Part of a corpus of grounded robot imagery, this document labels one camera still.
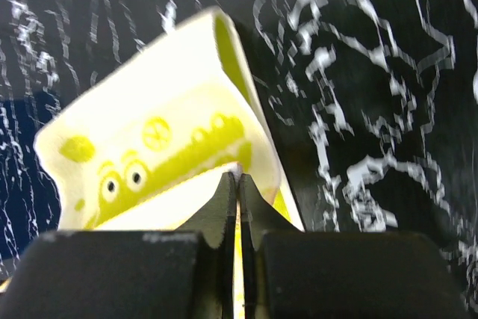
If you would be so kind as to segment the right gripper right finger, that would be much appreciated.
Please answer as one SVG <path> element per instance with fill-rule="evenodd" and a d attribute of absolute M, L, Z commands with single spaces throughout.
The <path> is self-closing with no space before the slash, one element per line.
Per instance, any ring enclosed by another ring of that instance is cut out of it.
<path fill-rule="evenodd" d="M 267 280 L 261 245 L 267 232 L 298 232 L 260 194 L 249 174 L 238 182 L 243 266 L 244 310 L 246 318 L 269 318 Z"/>

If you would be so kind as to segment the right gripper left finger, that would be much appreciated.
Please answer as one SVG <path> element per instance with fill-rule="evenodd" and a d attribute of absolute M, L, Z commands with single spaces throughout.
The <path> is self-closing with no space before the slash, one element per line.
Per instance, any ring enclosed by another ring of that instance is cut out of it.
<path fill-rule="evenodd" d="M 201 240 L 193 277 L 191 318 L 233 318 L 236 181 L 231 172 L 221 175 L 212 197 L 180 231 L 194 232 Z"/>

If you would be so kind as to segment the lime green patterned towel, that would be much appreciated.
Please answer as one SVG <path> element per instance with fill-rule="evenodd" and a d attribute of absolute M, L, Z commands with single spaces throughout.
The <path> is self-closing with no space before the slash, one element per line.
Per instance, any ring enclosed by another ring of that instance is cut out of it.
<path fill-rule="evenodd" d="M 297 222 L 291 189 L 238 32 L 216 7 L 161 35 L 67 106 L 34 149 L 60 195 L 66 282 L 85 283 L 136 253 L 108 249 L 91 229 L 190 177 L 239 164 L 261 195 Z"/>

